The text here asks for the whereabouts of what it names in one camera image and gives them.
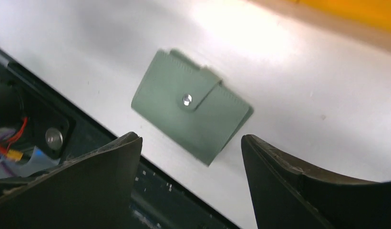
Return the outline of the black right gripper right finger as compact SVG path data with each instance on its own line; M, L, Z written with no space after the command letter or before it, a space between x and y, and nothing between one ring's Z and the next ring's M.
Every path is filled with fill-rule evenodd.
M391 229L391 181L320 168L255 135L241 150L260 229Z

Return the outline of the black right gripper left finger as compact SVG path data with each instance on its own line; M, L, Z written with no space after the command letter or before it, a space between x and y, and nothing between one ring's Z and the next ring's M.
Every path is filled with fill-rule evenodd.
M0 179L0 229L127 229L143 139L129 132L61 165Z

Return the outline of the green card holder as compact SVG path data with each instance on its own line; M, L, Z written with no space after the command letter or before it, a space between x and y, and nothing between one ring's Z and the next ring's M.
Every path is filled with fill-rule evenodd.
M178 50L158 50L131 107L205 165L253 114L222 78Z

